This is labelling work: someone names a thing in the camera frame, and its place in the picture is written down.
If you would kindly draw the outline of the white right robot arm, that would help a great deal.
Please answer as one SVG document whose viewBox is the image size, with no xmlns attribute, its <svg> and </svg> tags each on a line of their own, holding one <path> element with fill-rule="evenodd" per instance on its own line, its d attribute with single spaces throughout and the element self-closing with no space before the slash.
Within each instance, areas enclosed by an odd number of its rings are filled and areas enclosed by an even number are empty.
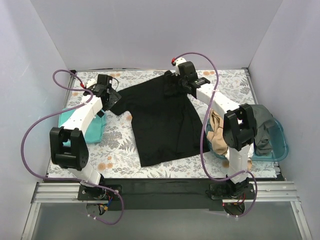
<svg viewBox="0 0 320 240">
<path fill-rule="evenodd" d="M 249 150 L 257 134 L 253 109 L 230 100 L 208 79 L 198 77 L 194 64 L 183 57 L 174 58 L 171 64 L 175 67 L 175 90 L 206 104 L 206 118 L 210 110 L 223 118 L 222 136 L 229 150 L 229 169 L 224 181 L 231 182 L 226 186 L 227 195 L 237 199 L 245 192 L 242 182 L 248 177 Z"/>
</svg>

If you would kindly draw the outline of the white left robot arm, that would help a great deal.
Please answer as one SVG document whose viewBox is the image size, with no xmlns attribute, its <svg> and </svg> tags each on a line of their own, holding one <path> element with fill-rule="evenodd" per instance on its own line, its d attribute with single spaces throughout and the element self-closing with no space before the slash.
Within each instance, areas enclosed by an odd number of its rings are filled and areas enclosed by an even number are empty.
<svg viewBox="0 0 320 240">
<path fill-rule="evenodd" d="M 62 169 L 71 172 L 85 185 L 92 184 L 89 194 L 95 200 L 106 196 L 106 187 L 100 183 L 102 175 L 89 163 L 89 150 L 85 134 L 94 120 L 103 120 L 106 111 L 120 100 L 121 96 L 112 88 L 112 79 L 97 83 L 91 79 L 87 84 L 93 96 L 85 93 L 83 106 L 76 109 L 61 125 L 49 133 L 51 161 Z"/>
</svg>

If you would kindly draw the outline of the black t shirt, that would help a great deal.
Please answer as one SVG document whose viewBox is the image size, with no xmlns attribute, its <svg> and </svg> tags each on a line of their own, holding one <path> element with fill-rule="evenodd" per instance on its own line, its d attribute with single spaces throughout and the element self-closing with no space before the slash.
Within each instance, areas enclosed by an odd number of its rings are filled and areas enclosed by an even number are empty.
<svg viewBox="0 0 320 240">
<path fill-rule="evenodd" d="M 201 141 L 202 121 L 185 93 L 165 94 L 171 71 L 119 91 L 110 109 L 117 116 L 132 115 L 131 125 L 142 167 L 209 152 Z"/>
</svg>

